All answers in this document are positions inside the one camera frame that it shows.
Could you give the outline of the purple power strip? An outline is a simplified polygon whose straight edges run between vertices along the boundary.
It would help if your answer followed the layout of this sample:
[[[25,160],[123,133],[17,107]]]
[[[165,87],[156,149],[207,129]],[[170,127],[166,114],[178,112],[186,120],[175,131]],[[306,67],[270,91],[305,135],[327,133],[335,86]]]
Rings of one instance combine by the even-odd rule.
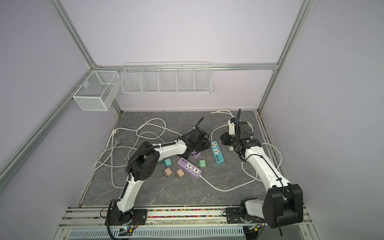
[[[190,163],[188,160],[180,158],[177,163],[183,170],[187,171],[195,178],[199,178],[201,176],[202,170]]]
[[[199,159],[201,157],[201,152],[192,152],[192,156],[195,158],[195,159]]]

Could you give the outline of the black power strip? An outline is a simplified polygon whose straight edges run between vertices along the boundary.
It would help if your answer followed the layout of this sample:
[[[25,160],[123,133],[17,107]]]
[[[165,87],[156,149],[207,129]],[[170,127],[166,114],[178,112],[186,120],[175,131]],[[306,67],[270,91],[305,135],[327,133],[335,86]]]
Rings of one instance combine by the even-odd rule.
[[[191,153],[190,152],[185,152],[181,155],[179,155],[180,158],[188,159],[190,157]]]

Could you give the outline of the green plug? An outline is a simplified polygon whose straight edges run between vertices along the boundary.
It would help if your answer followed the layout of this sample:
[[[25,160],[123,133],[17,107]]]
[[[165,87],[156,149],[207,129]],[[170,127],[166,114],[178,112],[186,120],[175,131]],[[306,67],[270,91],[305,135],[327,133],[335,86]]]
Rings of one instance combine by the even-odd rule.
[[[198,167],[200,169],[206,168],[206,160],[198,160]]]

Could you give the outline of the teal power strip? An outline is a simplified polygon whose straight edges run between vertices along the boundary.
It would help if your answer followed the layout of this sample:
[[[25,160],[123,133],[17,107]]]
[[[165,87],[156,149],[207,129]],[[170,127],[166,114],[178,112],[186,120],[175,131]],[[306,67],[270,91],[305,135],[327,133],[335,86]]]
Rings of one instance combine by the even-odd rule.
[[[217,141],[211,142],[211,149],[214,155],[214,159],[217,165],[222,165],[224,163],[224,157],[220,150],[219,144]]]

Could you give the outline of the pink plug purple strip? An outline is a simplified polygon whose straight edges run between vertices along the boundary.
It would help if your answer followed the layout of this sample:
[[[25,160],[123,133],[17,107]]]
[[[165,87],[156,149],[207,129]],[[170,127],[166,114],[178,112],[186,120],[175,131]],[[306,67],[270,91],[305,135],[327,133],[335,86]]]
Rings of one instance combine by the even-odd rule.
[[[175,172],[175,175],[178,179],[182,178],[185,176],[185,172],[182,170],[182,169],[178,169],[176,172]]]
[[[173,175],[173,171],[170,169],[170,168],[167,168],[167,169],[165,169],[164,171],[163,171],[163,176],[165,177],[165,178],[169,178],[170,176],[172,176]]]

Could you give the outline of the teal plug purple strip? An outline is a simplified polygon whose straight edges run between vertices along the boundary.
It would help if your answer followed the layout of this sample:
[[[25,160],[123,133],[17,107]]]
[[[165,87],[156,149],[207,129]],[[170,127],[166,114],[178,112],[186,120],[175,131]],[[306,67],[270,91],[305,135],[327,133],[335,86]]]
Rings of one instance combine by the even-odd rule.
[[[163,165],[164,165],[165,168],[169,168],[172,165],[171,159],[163,160]]]

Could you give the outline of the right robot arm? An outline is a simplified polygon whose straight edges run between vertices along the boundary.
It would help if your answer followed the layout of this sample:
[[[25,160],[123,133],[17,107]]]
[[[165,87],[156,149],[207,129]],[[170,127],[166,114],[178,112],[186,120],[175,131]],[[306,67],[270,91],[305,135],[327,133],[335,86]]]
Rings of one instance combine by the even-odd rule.
[[[231,118],[229,131],[220,136],[223,145],[233,147],[242,162],[251,164],[267,192],[264,200],[242,200],[241,218],[247,222],[260,218],[271,228],[301,223],[304,220],[303,190],[279,172],[252,135],[247,122]]]

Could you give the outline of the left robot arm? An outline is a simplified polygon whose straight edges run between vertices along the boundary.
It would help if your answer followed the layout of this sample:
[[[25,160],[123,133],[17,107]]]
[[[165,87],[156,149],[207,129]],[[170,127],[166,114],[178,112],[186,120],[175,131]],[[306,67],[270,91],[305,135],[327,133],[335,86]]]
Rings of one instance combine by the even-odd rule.
[[[158,161],[172,156],[187,160],[191,153],[202,152],[210,147],[209,134],[200,127],[172,142],[155,145],[142,143],[125,169],[127,180],[120,197],[113,203],[113,209],[117,209],[119,214],[126,214],[134,208],[141,186],[154,173]]]

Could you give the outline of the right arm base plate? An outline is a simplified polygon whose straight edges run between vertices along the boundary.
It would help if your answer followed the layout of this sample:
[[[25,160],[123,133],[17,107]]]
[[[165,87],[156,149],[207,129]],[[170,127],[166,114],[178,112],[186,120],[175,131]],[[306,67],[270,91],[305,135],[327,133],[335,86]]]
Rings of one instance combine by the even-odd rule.
[[[258,217],[251,217],[246,219],[242,217],[239,207],[235,208],[226,208],[222,216],[226,218],[228,224],[263,224],[265,223],[264,219]]]

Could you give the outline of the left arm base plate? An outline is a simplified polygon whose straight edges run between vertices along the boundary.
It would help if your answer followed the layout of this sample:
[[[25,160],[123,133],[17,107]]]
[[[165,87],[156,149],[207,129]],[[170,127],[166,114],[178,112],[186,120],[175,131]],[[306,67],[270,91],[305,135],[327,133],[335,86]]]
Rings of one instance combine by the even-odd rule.
[[[147,209],[135,209],[122,213],[118,208],[114,208],[107,214],[105,226],[124,226],[124,225],[144,225],[148,215]]]

